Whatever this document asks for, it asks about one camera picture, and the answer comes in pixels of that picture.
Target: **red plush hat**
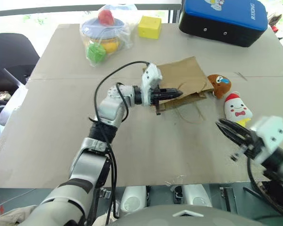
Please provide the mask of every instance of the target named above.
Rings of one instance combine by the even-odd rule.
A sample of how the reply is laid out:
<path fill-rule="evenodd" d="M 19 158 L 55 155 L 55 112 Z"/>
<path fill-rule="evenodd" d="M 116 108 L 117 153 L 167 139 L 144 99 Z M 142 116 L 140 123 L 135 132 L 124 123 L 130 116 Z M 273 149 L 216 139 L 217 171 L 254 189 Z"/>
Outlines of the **red plush hat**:
<path fill-rule="evenodd" d="M 231 93 L 230 95 L 227 96 L 227 98 L 225 99 L 225 102 L 228 101 L 228 100 L 235 99 L 235 98 L 240 98 L 240 96 L 238 96 L 235 93 Z"/>

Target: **green toy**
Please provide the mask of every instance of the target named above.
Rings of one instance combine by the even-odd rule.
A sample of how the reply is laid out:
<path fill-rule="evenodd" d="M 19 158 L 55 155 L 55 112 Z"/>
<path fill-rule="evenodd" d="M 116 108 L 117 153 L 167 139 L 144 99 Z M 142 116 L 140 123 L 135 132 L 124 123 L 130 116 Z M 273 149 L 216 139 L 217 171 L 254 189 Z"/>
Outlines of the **green toy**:
<path fill-rule="evenodd" d="M 106 50 L 99 43 L 90 43 L 86 48 L 86 56 L 92 63 L 99 63 L 106 57 Z"/>

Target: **cartoon logo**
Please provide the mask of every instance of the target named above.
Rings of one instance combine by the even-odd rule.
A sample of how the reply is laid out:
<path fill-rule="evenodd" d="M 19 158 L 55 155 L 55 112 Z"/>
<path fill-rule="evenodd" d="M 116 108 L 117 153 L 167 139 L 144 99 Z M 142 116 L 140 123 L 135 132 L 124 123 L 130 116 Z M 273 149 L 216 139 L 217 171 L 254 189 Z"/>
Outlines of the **cartoon logo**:
<path fill-rule="evenodd" d="M 222 6 L 225 2 L 225 0 L 204 0 L 206 1 L 207 3 L 211 4 L 211 7 L 214 9 L 214 10 L 217 10 L 217 11 L 221 11 L 222 10 Z"/>
<path fill-rule="evenodd" d="M 221 75 L 219 75 L 219 76 L 216 78 L 216 82 L 217 82 L 217 83 L 224 82 L 225 84 L 230 83 L 230 81 L 229 81 L 228 79 L 225 79 L 225 78 L 222 77 Z"/>

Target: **black chair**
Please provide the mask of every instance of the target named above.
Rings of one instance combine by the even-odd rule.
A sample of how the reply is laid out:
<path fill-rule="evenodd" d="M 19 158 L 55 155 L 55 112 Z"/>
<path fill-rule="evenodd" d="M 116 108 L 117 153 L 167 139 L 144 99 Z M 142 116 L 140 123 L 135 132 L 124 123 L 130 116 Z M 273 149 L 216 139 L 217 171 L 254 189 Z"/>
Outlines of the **black chair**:
<path fill-rule="evenodd" d="M 39 55 L 27 37 L 16 33 L 0 33 L 0 91 L 13 94 L 26 84 Z"/>

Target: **blue lid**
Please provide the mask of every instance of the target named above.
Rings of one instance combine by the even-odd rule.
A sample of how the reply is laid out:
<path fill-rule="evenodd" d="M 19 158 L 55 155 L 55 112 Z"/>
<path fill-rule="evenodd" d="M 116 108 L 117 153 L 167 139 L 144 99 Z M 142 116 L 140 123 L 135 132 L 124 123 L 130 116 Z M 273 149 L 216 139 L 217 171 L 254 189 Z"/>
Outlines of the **blue lid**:
<path fill-rule="evenodd" d="M 265 7 L 257 0 L 186 0 L 184 8 L 191 16 L 260 31 L 267 29 Z"/>
<path fill-rule="evenodd" d="M 81 32 L 92 39 L 111 39 L 125 29 L 124 25 L 123 21 L 114 18 L 113 26 L 104 26 L 98 18 L 93 18 L 82 24 Z"/>

